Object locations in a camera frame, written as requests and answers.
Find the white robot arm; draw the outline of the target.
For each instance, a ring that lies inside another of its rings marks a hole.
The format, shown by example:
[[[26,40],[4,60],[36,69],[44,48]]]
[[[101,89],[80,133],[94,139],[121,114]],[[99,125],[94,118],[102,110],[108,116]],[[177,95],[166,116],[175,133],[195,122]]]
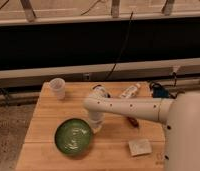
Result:
[[[83,104],[93,128],[103,113],[164,124],[164,171],[200,171],[200,93],[186,92],[176,99],[120,99],[93,90]]]

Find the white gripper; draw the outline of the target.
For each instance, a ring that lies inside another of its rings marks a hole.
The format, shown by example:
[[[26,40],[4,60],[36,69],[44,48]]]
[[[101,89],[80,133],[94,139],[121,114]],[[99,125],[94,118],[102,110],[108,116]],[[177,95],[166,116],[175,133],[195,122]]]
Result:
[[[98,133],[103,124],[103,114],[101,112],[89,111],[88,122],[94,133]]]

